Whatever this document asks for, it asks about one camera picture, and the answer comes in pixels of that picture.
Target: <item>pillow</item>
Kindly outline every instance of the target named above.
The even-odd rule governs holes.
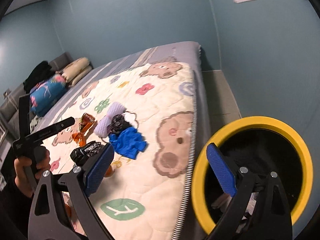
[[[92,70],[92,66],[84,68],[73,80],[70,81],[69,86],[74,87],[85,75]]]
[[[66,82],[69,83],[81,72],[81,70],[87,67],[89,63],[90,62],[86,57],[79,58],[65,67],[62,76],[66,79]]]
[[[52,102],[66,92],[65,86],[66,81],[60,74],[55,74],[41,84],[36,91],[30,94],[31,111],[44,116],[52,107]]]

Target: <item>blue gripper pad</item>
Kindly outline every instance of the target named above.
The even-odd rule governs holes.
[[[84,193],[89,197],[92,193],[95,193],[100,186],[104,175],[106,174],[107,169],[109,168],[111,162],[113,161],[115,151],[113,150],[112,145],[104,147],[103,153],[99,156],[95,165],[88,172],[88,175],[85,179],[85,189]]]
[[[212,144],[207,146],[207,159],[223,192],[234,197],[237,192],[235,176]]]

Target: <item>blue wall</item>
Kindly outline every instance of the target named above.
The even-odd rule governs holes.
[[[46,3],[23,7],[0,22],[0,104],[7,88],[14,90],[41,61],[62,53]]]
[[[215,25],[208,0],[49,0],[63,49],[94,67],[143,49],[199,42],[219,69]]]
[[[213,0],[222,70],[242,116],[266,115],[292,126],[314,162],[310,201],[296,236],[320,195],[320,20],[307,0]]]

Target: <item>gray headboard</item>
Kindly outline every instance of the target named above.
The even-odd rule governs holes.
[[[63,53],[53,61],[49,62],[51,69],[59,71],[73,61],[68,52]],[[19,97],[26,92],[23,89],[23,83],[20,84],[13,92],[11,92],[0,106],[0,125],[3,130],[8,131],[7,139],[10,142],[18,139],[19,134]],[[30,121],[34,118],[34,114],[30,113]]]

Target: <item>floor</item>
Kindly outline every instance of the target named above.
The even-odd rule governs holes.
[[[207,93],[211,133],[224,125],[241,118],[236,100],[221,70],[202,72]],[[202,240],[206,233],[200,227],[193,212],[191,200],[180,239]]]
[[[241,118],[236,100],[221,70],[202,73],[207,92],[211,132]]]

